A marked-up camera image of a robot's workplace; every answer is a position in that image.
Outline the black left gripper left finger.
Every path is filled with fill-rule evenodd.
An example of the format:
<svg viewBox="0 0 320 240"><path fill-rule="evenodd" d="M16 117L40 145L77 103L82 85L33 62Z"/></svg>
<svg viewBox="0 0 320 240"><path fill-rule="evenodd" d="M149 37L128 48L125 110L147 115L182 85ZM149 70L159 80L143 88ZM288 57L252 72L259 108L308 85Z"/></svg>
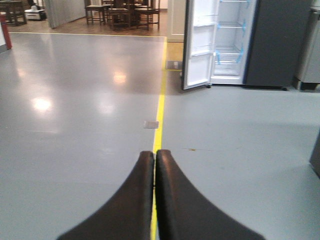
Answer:
<svg viewBox="0 0 320 240"><path fill-rule="evenodd" d="M60 240L149 240L153 206L154 155L142 151L116 193Z"/></svg>

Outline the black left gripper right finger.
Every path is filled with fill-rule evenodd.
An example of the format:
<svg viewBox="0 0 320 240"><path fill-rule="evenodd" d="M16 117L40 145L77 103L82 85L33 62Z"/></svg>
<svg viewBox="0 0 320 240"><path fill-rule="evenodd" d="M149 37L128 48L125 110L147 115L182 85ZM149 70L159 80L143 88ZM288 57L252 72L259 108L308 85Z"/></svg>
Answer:
<svg viewBox="0 0 320 240"><path fill-rule="evenodd" d="M264 239L203 196L166 149L156 153L155 198L162 240Z"/></svg>

